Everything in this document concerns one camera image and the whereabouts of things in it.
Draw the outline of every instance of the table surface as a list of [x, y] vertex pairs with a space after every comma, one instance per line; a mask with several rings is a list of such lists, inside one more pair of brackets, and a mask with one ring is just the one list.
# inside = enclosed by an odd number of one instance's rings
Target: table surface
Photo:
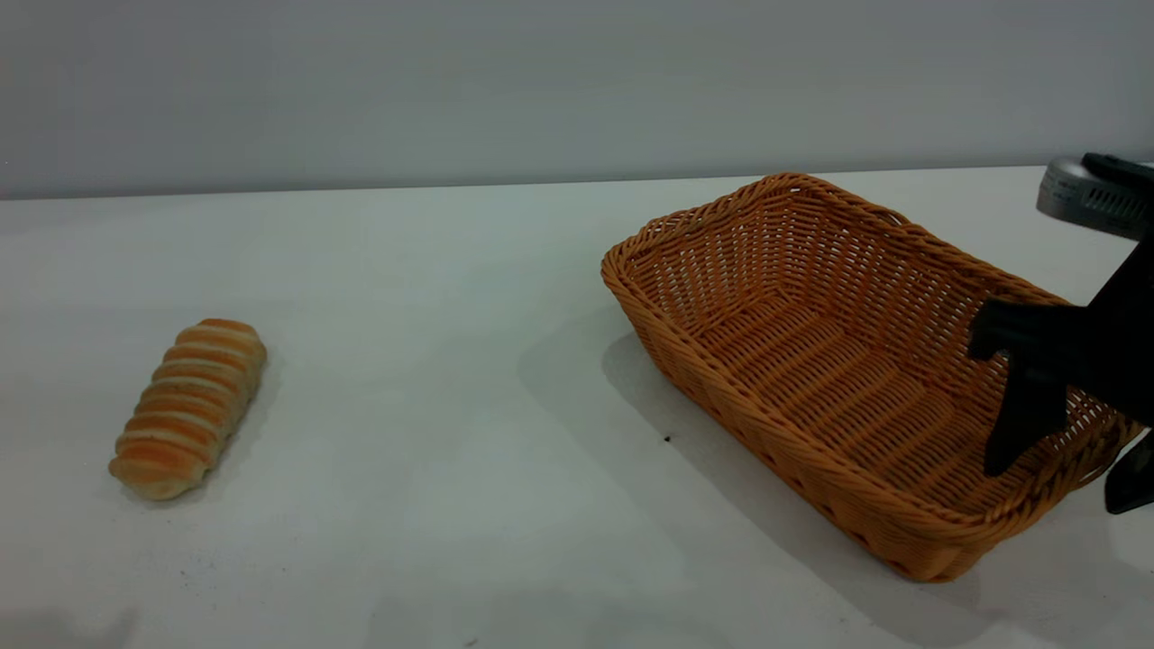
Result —
[[[1035, 212], [1041, 176], [824, 178], [1088, 300], [1132, 244]], [[658, 374], [600, 259], [750, 180], [0, 203], [0, 644], [1148, 646], [1154, 508], [1094, 484], [912, 583]], [[204, 316], [260, 330], [264, 386], [143, 502], [113, 440]]]

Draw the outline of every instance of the striped bread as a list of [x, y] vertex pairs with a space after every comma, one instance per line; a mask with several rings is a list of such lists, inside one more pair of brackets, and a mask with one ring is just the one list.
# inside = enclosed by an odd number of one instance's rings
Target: striped bread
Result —
[[256, 394], [265, 356], [241, 322], [209, 319], [181, 331], [117, 438], [108, 472], [149, 500], [200, 485]]

